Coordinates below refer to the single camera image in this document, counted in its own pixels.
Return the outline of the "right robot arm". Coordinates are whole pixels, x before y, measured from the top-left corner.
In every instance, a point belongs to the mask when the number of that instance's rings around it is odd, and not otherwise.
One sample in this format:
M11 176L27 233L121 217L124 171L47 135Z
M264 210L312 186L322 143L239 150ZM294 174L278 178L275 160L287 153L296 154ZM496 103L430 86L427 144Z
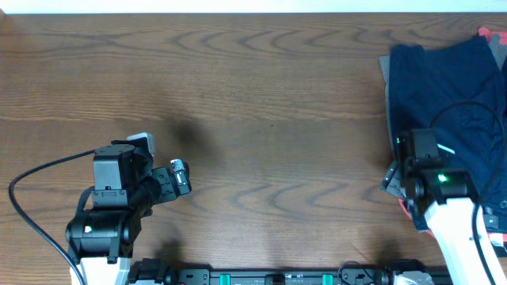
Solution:
M454 284L505 284L506 276L486 231L479 195L468 171L449 168L430 128L395 139L395 160L382 190L406 204L436 239Z

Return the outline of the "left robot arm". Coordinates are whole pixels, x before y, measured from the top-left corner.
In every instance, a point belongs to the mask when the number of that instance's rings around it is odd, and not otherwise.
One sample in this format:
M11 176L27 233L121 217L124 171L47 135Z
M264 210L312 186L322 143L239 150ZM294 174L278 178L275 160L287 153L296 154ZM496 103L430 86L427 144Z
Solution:
M189 165L174 159L155 168L148 143L119 141L95 150L94 186L68 223L74 284L175 284L177 273L154 259L132 261L142 220L153 206L192 191Z

